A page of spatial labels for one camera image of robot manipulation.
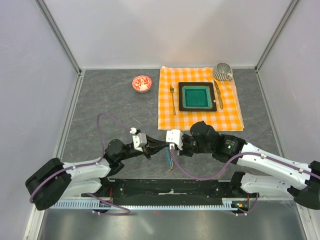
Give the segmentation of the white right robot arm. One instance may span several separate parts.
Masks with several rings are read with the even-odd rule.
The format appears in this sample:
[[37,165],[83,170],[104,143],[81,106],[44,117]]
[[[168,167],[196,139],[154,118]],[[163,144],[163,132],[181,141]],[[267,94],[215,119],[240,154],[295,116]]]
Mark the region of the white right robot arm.
[[224,163],[223,169],[234,164],[265,173],[255,176],[236,172],[231,178],[229,191],[235,197],[243,194],[266,196],[292,196],[293,200],[306,208],[320,208],[320,163],[302,163],[269,153],[242,138],[219,134],[204,121],[192,125],[190,134],[174,129],[168,131],[166,140],[170,150],[181,156],[211,154]]

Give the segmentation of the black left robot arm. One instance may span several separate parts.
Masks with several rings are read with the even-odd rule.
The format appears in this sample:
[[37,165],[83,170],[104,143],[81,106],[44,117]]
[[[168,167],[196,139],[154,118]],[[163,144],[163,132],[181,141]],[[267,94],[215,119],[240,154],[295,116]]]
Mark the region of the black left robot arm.
[[151,159],[168,143],[148,135],[134,135],[130,143],[119,139],[109,142],[101,157],[82,162],[61,162],[57,157],[47,161],[26,181],[29,201],[39,211],[46,210],[60,199],[71,195],[95,193],[106,196],[110,185],[103,179],[114,176],[124,168],[123,160],[145,156]]

